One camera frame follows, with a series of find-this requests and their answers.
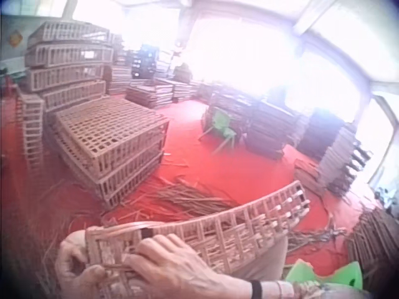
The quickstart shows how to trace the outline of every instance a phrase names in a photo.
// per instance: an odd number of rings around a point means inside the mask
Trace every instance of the ceiling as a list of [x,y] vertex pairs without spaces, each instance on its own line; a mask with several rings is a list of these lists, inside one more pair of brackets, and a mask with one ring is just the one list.
[[[161,2],[161,0],[114,1],[125,6]],[[308,26],[305,25],[303,31],[312,31],[336,45],[372,80],[399,82],[399,9],[395,8],[390,0],[212,1],[258,7],[292,19],[297,24],[299,21],[305,21]]]

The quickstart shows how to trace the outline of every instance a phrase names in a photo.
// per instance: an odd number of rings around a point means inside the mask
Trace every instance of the red floor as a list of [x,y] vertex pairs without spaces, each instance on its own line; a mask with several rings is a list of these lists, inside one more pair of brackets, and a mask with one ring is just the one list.
[[[155,173],[155,176],[173,180],[176,176],[184,178],[192,184],[201,183],[210,188],[218,196],[227,195],[240,204],[253,201],[265,194],[269,194],[279,188],[293,182],[294,161],[307,159],[291,146],[286,146],[285,155],[280,161],[273,161],[248,152],[243,144],[235,149],[224,149],[222,152],[211,155],[219,145],[220,140],[211,135],[198,141],[201,130],[201,116],[206,105],[187,101],[159,110],[160,113],[171,118],[168,137],[166,140],[163,164]],[[21,155],[17,153],[19,147],[15,139],[16,129],[13,123],[7,124],[2,131],[2,147],[7,153],[8,169],[11,175],[2,176],[3,188],[6,183],[13,183],[16,192],[2,190],[2,195],[8,197],[10,202],[17,201],[21,210],[29,217],[32,203],[24,195],[26,184],[26,170],[23,167]],[[47,194],[45,202],[41,202],[43,208],[40,217],[42,225],[49,225],[51,219],[71,212],[78,215],[69,225],[68,231],[83,229],[90,225],[100,225],[100,213],[103,211],[101,204],[87,191],[69,181],[70,174],[66,166],[53,154],[49,154],[47,160],[52,167],[50,180],[53,182]],[[362,205],[374,207],[376,203],[370,194],[370,190],[360,186],[365,194],[357,196],[350,193],[349,204],[327,193],[323,198],[324,206],[333,215],[337,227],[345,227],[348,230],[356,224],[361,214]],[[7,204],[7,199],[2,197],[2,205]],[[311,200],[310,212],[297,226],[298,230],[322,229],[326,226],[328,215],[322,201],[315,195],[308,193]],[[117,207],[105,215],[106,219],[120,219],[120,222],[134,221],[128,215],[137,207]],[[320,250],[314,247],[298,250],[295,255],[287,258],[287,263],[294,263],[297,258],[310,262],[319,275],[329,275],[337,268],[346,264],[345,249],[342,247],[343,237],[339,237],[336,247],[332,242],[322,244]]]

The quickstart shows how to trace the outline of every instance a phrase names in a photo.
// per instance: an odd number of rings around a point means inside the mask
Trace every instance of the workshop floor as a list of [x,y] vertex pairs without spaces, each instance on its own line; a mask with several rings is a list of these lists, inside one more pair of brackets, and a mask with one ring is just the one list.
[[[308,160],[291,146],[284,149],[285,155],[280,161],[273,161],[248,152],[241,143],[235,149],[226,148],[222,152],[211,155],[219,145],[217,137],[208,135],[201,142],[198,137],[202,134],[201,116],[206,105],[196,101],[172,104],[159,110],[160,113],[171,118],[165,152],[161,167],[155,176],[173,180],[176,176],[184,176],[189,183],[201,183],[215,191],[217,195],[228,194],[240,204],[253,201],[261,196],[276,191],[294,180],[294,161]],[[11,101],[3,105],[3,111],[12,113]],[[2,208],[18,206],[23,219],[30,219],[33,210],[37,213],[36,226],[48,227],[52,221],[60,219],[68,213],[75,215],[70,220],[67,232],[86,228],[90,225],[101,225],[101,218],[123,219],[119,223],[134,221],[128,213],[131,207],[119,206],[111,212],[104,213],[101,203],[96,201],[91,193],[73,183],[67,167],[60,161],[51,149],[46,149],[46,163],[50,175],[47,175],[46,193],[38,199],[32,200],[31,192],[27,190],[32,176],[29,175],[20,152],[21,144],[16,138],[17,128],[12,117],[4,119],[2,127],[2,153],[7,155],[7,165],[2,172]],[[327,209],[334,217],[336,227],[348,230],[356,224],[361,214],[362,205],[375,207],[372,192],[365,185],[356,187],[356,191],[347,195],[346,201],[337,199],[329,192],[321,200],[308,192],[310,212],[296,227],[297,230],[323,229],[327,225]],[[30,230],[35,238],[50,238],[49,235],[37,234]],[[320,249],[305,247],[295,255],[289,256],[286,263],[294,263],[301,258],[310,262],[317,274],[329,275],[337,268],[346,264],[345,249],[342,246],[343,237],[323,244]]]

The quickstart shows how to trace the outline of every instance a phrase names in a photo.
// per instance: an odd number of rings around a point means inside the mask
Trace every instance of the left hand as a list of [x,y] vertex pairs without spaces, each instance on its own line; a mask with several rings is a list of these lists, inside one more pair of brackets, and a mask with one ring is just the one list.
[[55,261],[55,272],[64,299],[94,298],[95,285],[105,278],[105,269],[93,265],[77,273],[75,268],[84,268],[86,263],[85,231],[78,230],[61,242]]

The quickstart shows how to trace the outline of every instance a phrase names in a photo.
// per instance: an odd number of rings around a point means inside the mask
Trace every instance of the right hand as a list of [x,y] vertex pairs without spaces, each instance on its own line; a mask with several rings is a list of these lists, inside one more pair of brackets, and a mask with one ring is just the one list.
[[249,282],[210,269],[177,235],[142,240],[123,260],[166,298],[250,299]]

